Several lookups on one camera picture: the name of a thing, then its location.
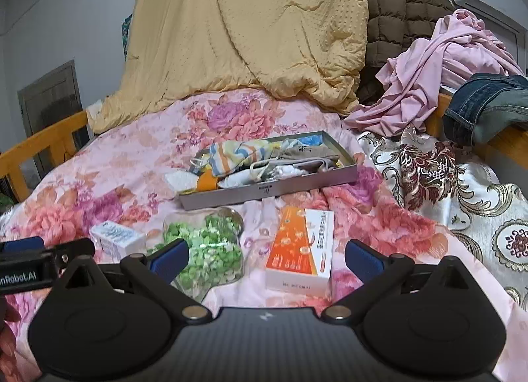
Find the pink shirt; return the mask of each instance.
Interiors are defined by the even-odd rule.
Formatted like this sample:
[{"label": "pink shirt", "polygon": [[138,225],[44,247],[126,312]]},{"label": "pink shirt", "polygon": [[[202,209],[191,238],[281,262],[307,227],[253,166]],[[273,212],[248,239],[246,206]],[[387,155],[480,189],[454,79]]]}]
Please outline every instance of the pink shirt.
[{"label": "pink shirt", "polygon": [[343,128],[385,137],[400,135],[408,124],[423,130],[438,105],[440,83],[460,88],[478,72],[524,75],[482,20],[457,9],[437,22],[431,40],[419,38],[388,60],[376,75],[385,94],[372,106],[359,105],[344,119]]}]

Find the brown down jacket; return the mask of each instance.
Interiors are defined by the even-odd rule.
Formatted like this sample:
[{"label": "brown down jacket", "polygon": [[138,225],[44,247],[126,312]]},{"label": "brown down jacket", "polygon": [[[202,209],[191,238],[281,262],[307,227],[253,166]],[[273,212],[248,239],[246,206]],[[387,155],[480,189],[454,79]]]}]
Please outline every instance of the brown down jacket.
[{"label": "brown down jacket", "polygon": [[418,38],[430,39],[436,22],[454,11],[449,0],[369,0],[365,67],[357,96],[373,104],[384,93],[376,74]]}]

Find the green candy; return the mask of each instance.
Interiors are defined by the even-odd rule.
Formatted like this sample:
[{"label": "green candy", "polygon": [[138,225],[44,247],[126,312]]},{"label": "green candy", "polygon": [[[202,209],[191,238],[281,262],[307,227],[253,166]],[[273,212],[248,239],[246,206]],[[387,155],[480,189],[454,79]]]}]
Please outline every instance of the green candy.
[{"label": "green candy", "polygon": [[176,239],[184,239],[189,246],[189,263],[173,284],[186,295],[201,301],[213,286],[237,281],[242,277],[243,257],[237,234],[239,228],[230,217],[215,214],[205,217],[204,228],[173,222],[163,235],[164,242],[147,250],[147,253],[152,254]]}]

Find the orange and white box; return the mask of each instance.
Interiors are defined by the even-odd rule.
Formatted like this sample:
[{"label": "orange and white box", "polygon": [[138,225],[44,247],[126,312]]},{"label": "orange and white box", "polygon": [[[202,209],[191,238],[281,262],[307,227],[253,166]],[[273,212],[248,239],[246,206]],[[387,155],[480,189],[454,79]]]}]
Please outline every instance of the orange and white box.
[{"label": "orange and white box", "polygon": [[268,262],[266,287],[324,296],[330,280],[334,213],[286,206]]}]

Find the clear jar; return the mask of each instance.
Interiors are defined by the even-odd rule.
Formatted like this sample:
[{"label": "clear jar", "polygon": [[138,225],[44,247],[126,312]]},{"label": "clear jar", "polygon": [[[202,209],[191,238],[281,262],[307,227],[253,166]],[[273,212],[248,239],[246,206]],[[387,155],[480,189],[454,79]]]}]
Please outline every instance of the clear jar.
[{"label": "clear jar", "polygon": [[230,208],[176,211],[163,222],[163,240],[184,239],[189,263],[172,285],[201,302],[215,286],[235,282],[244,275],[239,236],[242,217]]}]

